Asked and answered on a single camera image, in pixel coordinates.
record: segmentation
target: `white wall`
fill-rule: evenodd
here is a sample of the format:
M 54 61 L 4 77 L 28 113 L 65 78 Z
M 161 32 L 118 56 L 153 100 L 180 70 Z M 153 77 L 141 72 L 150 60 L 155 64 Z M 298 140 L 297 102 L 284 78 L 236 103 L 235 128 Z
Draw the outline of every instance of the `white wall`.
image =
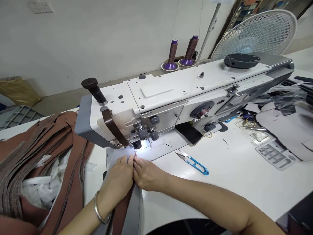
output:
M 199 51 L 216 7 L 209 0 L 47 1 L 55 12 L 37 15 L 27 0 L 0 1 L 0 77 L 21 76 L 40 96 L 81 88 L 88 77 L 107 82 L 157 70 L 171 39 L 176 55 L 185 55 L 200 34 Z M 202 59 L 231 8 L 221 6 Z
M 294 39 L 313 35 L 313 5 L 299 18 Z

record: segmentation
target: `hand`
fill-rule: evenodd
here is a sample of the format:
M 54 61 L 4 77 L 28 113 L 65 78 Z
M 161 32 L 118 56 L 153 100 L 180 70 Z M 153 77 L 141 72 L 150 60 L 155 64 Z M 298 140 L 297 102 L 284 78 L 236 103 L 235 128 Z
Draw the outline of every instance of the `hand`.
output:
M 100 189 L 98 202 L 109 201 L 113 208 L 125 197 L 133 185 L 134 156 L 118 158 L 110 172 L 106 176 L 106 182 Z
M 169 174 L 158 168 L 151 161 L 134 158 L 133 177 L 139 188 L 146 191 L 162 191 Z

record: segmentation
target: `bracelet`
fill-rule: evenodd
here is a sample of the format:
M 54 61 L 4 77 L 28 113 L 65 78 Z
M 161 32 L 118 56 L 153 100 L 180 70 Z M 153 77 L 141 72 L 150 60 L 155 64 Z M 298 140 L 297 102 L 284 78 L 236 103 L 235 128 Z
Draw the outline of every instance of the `bracelet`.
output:
M 99 191 L 96 192 L 95 197 L 94 197 L 95 212 L 96 212 L 96 214 L 97 214 L 97 216 L 98 216 L 98 219 L 99 219 L 103 224 L 106 224 L 106 223 L 109 221 L 109 219 L 110 219 L 110 214 L 108 215 L 108 217 L 105 218 L 105 220 L 104 220 L 104 219 L 102 218 L 102 216 L 100 215 L 99 210 L 98 210 L 98 205 L 97 205 L 98 192 L 99 192 Z

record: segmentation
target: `gray plastic crate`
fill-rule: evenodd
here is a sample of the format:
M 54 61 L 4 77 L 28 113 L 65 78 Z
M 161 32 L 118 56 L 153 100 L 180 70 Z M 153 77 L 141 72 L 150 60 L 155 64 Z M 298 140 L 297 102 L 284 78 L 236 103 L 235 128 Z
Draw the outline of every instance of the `gray plastic crate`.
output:
M 44 116 L 30 107 L 21 105 L 0 111 L 0 130 L 18 126 Z

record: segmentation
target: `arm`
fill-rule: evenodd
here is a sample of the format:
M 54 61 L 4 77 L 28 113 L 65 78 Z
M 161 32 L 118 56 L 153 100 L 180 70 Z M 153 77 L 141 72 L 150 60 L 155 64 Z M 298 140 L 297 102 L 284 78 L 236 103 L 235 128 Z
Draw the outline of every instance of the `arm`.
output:
M 130 190 L 133 184 L 133 160 L 133 155 L 130 155 L 128 163 L 126 156 L 118 158 L 107 175 L 106 182 L 97 197 L 98 210 L 102 218 L 106 218 Z M 92 199 L 59 235 L 91 234 L 100 223 Z
M 134 180 L 140 188 L 186 203 L 233 233 L 284 234 L 259 208 L 231 191 L 173 176 L 136 156 L 134 168 Z

